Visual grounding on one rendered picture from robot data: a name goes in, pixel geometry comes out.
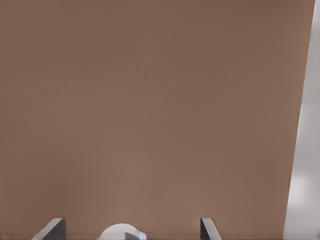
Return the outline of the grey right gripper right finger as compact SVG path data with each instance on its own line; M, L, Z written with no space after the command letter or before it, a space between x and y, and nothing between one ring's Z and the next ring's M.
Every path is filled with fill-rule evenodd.
M200 240L222 240L211 218L200 219Z

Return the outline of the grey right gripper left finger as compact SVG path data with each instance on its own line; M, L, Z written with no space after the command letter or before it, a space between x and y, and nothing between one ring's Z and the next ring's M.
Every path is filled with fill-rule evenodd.
M66 240L66 220L59 217L52 219L31 240Z

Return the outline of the silver frame post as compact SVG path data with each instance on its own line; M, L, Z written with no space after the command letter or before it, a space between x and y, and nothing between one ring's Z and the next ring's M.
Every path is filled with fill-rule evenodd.
M315 0L284 240L320 240L320 0Z

